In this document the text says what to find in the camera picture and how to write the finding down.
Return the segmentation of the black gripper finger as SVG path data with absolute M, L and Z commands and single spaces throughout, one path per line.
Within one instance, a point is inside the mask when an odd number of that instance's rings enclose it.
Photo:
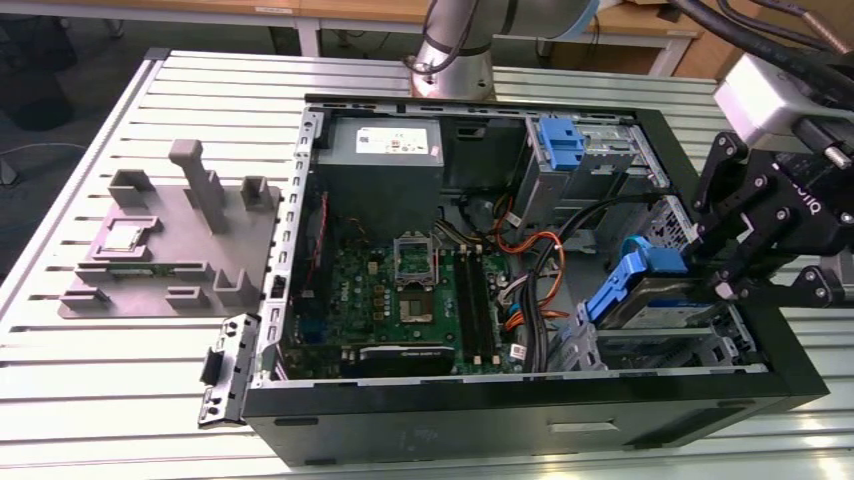
M 807 265 L 790 284 L 751 276 L 736 279 L 727 270 L 715 272 L 708 284 L 718 297 L 744 305 L 851 306 L 853 247 L 822 256 L 819 263 Z
M 772 160 L 768 151 L 751 151 L 734 133 L 716 135 L 692 199 L 692 260 L 722 265 L 791 262 L 791 253 L 779 248 L 791 232 L 791 185 Z

